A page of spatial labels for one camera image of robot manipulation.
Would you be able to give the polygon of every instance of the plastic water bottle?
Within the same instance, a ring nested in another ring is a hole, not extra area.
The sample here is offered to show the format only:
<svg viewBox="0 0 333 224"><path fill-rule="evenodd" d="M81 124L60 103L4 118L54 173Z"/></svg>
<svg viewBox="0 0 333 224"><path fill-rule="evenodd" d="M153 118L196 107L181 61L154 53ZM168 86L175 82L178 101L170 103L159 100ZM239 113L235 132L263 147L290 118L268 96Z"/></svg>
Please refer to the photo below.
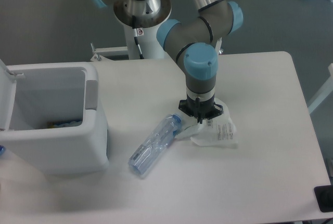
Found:
<svg viewBox="0 0 333 224"><path fill-rule="evenodd" d="M5 152L6 148L0 145L0 155Z"/></svg>
<svg viewBox="0 0 333 224"><path fill-rule="evenodd" d="M173 142L181 128L180 115L167 115L131 156L129 160L131 170L143 176L162 151Z"/></svg>

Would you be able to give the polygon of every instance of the blue bottle cap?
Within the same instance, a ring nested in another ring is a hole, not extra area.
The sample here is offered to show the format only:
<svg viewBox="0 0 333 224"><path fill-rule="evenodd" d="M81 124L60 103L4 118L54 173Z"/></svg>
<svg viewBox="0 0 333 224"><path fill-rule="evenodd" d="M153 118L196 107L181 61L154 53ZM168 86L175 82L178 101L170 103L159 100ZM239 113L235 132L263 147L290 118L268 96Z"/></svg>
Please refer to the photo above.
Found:
<svg viewBox="0 0 333 224"><path fill-rule="evenodd" d="M0 155L5 152L6 148L0 145Z"/></svg>
<svg viewBox="0 0 333 224"><path fill-rule="evenodd" d="M177 120L177 122L182 122L182 116L180 116L180 114L173 114L172 116Z"/></svg>

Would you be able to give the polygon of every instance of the gray floor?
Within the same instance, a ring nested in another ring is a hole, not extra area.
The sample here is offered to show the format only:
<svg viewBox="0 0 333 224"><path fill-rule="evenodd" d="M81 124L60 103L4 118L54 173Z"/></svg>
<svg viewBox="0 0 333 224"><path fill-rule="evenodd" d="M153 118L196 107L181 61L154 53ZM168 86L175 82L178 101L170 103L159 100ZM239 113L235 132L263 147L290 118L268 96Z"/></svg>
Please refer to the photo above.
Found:
<svg viewBox="0 0 333 224"><path fill-rule="evenodd" d="M192 0L171 0L172 18L197 16ZM226 54L287 51L308 101L328 79L333 63L333 4L329 0L229 0L244 25L223 42ZM0 58L8 65L89 61L95 47L124 46L112 8L90 0L0 0ZM333 157L333 95L312 115L324 157Z"/></svg>

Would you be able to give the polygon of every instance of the white metal stand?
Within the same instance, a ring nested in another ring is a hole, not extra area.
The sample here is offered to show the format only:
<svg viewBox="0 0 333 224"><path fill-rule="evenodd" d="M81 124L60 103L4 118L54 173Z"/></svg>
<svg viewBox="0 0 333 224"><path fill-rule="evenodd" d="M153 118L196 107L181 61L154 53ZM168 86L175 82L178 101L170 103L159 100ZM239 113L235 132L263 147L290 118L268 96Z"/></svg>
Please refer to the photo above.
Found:
<svg viewBox="0 0 333 224"><path fill-rule="evenodd" d="M333 91L333 63L328 67L330 77L316 92L316 94L308 102L308 110L311 114Z"/></svg>

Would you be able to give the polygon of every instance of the black cable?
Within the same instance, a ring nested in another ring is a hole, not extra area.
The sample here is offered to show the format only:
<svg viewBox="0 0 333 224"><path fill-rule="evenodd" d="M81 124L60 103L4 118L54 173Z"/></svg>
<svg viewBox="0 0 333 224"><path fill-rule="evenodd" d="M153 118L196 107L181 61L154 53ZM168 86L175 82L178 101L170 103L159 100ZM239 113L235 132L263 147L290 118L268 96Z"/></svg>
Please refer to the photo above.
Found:
<svg viewBox="0 0 333 224"><path fill-rule="evenodd" d="M135 23L136 23L136 17L133 15L132 16L132 29L135 29ZM139 50L140 59L145 59L144 55L142 54L142 50L141 50L139 40L137 37L134 37L134 42L135 42L135 45L137 46L137 49Z"/></svg>
<svg viewBox="0 0 333 224"><path fill-rule="evenodd" d="M140 56L140 59L145 59L143 54L142 54L142 51L141 51L141 47L140 47L140 44L139 44L139 41L137 39L137 37L134 37L134 42L139 50L139 56Z"/></svg>
<svg viewBox="0 0 333 224"><path fill-rule="evenodd" d="M322 224L327 224L327 223L329 223L331 220L333 220L333 218L329 218L329 219L325 220Z"/></svg>

